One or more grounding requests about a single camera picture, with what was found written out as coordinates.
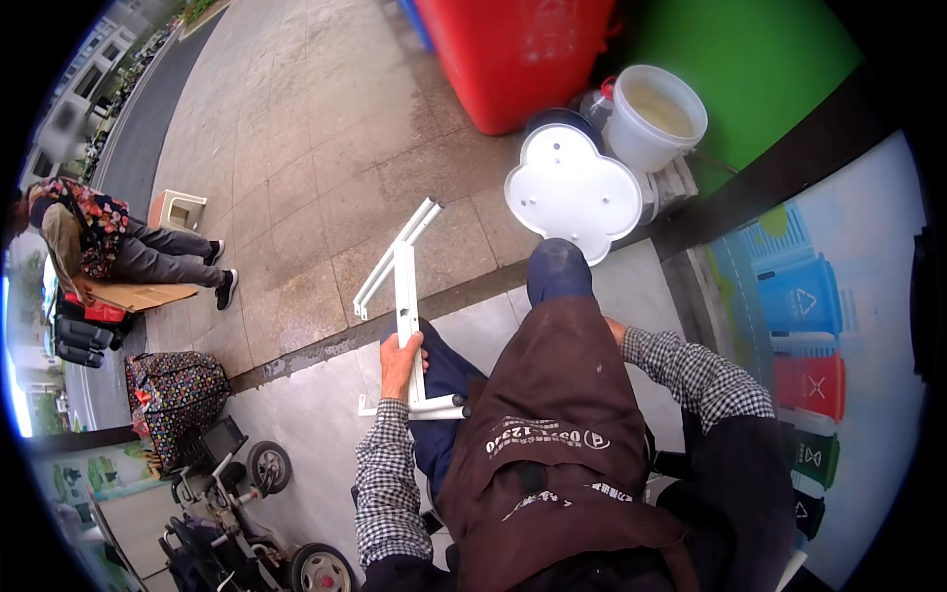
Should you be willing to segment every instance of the cardboard sheet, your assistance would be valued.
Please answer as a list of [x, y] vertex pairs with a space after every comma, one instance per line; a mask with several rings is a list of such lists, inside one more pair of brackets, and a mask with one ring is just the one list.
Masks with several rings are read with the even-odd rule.
[[175, 300], [190, 298], [199, 288], [176, 283], [111, 283], [93, 281], [92, 298], [117, 306], [129, 313], [141, 311]]

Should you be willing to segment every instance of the shoe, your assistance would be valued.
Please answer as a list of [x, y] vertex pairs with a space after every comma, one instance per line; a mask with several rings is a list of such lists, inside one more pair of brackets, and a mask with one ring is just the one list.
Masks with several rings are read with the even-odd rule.
[[213, 267], [217, 264], [217, 260], [223, 255], [223, 241], [211, 241], [210, 242], [210, 255], [204, 257], [204, 265], [207, 267]]
[[237, 270], [231, 269], [223, 272], [223, 286], [218, 288], [214, 294], [217, 296], [217, 310], [225, 311], [234, 299], [234, 290], [237, 289]]

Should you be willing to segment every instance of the green trash bin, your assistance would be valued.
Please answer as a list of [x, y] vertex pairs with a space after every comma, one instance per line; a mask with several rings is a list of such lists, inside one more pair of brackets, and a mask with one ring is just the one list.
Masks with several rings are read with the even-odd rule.
[[789, 468], [818, 481], [825, 489], [831, 487], [840, 452], [838, 434], [817, 436], [787, 422], [780, 422], [780, 426]]

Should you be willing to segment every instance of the paved ground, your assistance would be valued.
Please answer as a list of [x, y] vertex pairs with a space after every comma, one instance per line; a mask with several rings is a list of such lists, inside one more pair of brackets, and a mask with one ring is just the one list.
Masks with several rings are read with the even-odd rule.
[[[169, 41], [166, 52], [146, 72], [147, 80], [136, 89], [134, 104], [126, 105], [127, 118], [121, 132], [112, 137], [115, 145], [107, 147], [112, 156], [107, 166], [99, 166], [93, 178], [93, 187], [127, 200], [132, 215], [138, 218], [148, 217], [154, 171], [178, 97], [221, 16], [208, 21], [183, 42]], [[82, 425], [95, 430], [131, 422], [124, 359], [144, 352], [145, 345], [145, 323], [135, 323], [132, 334], [119, 351], [104, 352], [105, 362], [101, 368], [66, 363], [69, 410], [76, 412]]]
[[135, 89], [137, 99], [125, 119], [107, 166], [99, 166], [93, 185], [117, 199], [128, 201], [129, 211], [142, 220], [148, 218], [154, 172], [165, 143], [165, 133], [174, 115], [178, 98], [190, 76], [191, 68], [214, 27], [219, 14], [182, 42], [168, 41], [167, 52], [153, 63], [144, 84]]
[[239, 299], [225, 314], [210, 290], [157, 309], [150, 346], [213, 353], [236, 375], [361, 323], [352, 298], [428, 195], [447, 209], [418, 243], [419, 297], [525, 259], [539, 237], [502, 190], [521, 143], [472, 127], [395, 0], [236, 0], [178, 101], [152, 195], [209, 200], [199, 229], [227, 241]]

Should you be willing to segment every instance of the hand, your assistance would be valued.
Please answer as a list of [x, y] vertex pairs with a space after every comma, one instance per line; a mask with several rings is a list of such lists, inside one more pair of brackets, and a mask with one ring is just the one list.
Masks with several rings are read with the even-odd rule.
[[608, 328], [612, 331], [615, 342], [621, 347], [621, 342], [625, 339], [625, 331], [627, 331], [627, 329], [624, 325], [608, 316], [605, 317], [605, 322], [608, 323]]
[[92, 306], [95, 300], [89, 296], [92, 294], [92, 282], [85, 276], [75, 276], [72, 278], [72, 286], [76, 289], [76, 298], [82, 303], [82, 306]]
[[[398, 399], [404, 403], [408, 401], [408, 379], [411, 378], [411, 369], [414, 367], [414, 356], [424, 341], [424, 333], [418, 331], [411, 335], [403, 348], [398, 348], [398, 334], [392, 333], [382, 343], [380, 354], [382, 358], [382, 399]], [[427, 372], [427, 351], [420, 351], [421, 368]]]

